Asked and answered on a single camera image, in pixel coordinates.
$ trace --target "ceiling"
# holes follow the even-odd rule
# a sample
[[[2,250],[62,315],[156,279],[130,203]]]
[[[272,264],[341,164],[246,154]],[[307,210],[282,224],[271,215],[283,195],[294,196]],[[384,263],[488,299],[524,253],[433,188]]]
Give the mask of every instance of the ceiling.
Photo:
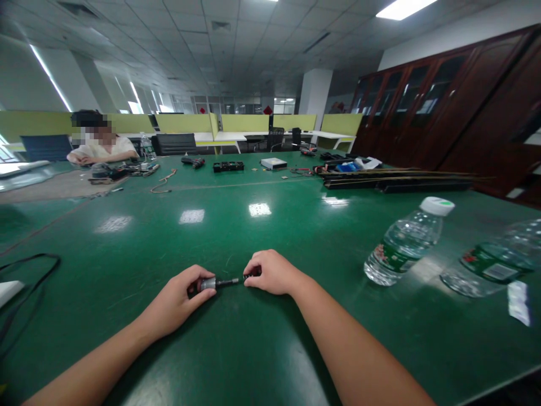
[[[438,0],[403,21],[375,18],[393,0],[64,1],[99,18],[54,0],[0,0],[1,32],[172,94],[295,96],[313,68],[335,70],[330,95],[351,93],[383,50],[503,0]]]

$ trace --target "plastic bottle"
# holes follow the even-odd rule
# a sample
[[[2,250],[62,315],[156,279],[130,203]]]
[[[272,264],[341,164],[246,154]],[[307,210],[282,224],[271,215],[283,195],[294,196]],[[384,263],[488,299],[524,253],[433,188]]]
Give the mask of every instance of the plastic bottle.
[[[455,205],[427,197],[416,210],[389,227],[365,262],[365,273],[379,285],[394,285],[440,239],[443,217]]]
[[[156,153],[154,152],[154,147],[152,147],[152,142],[147,138],[145,133],[141,133],[141,146],[145,155],[151,160],[156,159]]]
[[[541,219],[515,223],[501,236],[466,252],[456,267],[445,270],[441,280],[469,297],[485,297],[531,273],[541,263]]]

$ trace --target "yellow-green partition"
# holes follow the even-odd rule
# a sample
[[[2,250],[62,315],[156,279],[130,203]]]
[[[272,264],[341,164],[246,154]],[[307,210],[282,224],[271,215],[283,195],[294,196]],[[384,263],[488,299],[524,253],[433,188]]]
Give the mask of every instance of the yellow-green partition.
[[[226,133],[268,131],[269,116],[266,114],[222,114],[221,124]]]
[[[218,126],[218,116],[214,113],[209,113],[210,116],[210,127],[212,128],[212,139],[216,139],[216,135],[220,130]]]
[[[362,114],[326,114],[321,131],[356,136],[361,120]]]
[[[303,131],[312,131],[316,127],[316,117],[316,114],[284,114],[283,116],[274,116],[273,126],[281,127],[286,131],[296,127]]]
[[[77,135],[69,112],[0,111],[0,134],[9,143],[20,143],[20,135]]]
[[[155,133],[147,114],[105,114],[113,131],[119,134]]]
[[[161,133],[211,133],[208,114],[158,114],[156,115]]]

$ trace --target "white bottle cap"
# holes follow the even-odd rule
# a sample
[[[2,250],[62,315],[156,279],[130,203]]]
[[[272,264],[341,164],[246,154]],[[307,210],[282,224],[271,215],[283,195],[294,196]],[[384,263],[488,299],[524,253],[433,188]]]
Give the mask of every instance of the white bottle cap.
[[[419,206],[422,211],[445,217],[455,208],[455,204],[439,197],[427,197]]]

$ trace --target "white shirt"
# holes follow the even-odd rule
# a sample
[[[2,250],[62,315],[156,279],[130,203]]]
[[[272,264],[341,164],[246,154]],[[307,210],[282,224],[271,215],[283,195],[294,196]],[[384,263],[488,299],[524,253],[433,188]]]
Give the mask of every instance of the white shirt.
[[[118,155],[123,152],[135,151],[134,145],[131,143],[128,137],[118,136],[116,143],[112,145],[111,153],[107,152],[105,148],[100,145],[97,140],[91,140],[94,142],[88,142],[81,145],[79,148],[74,149],[71,153],[74,153],[80,157],[92,157],[92,158],[109,158],[112,155]]]

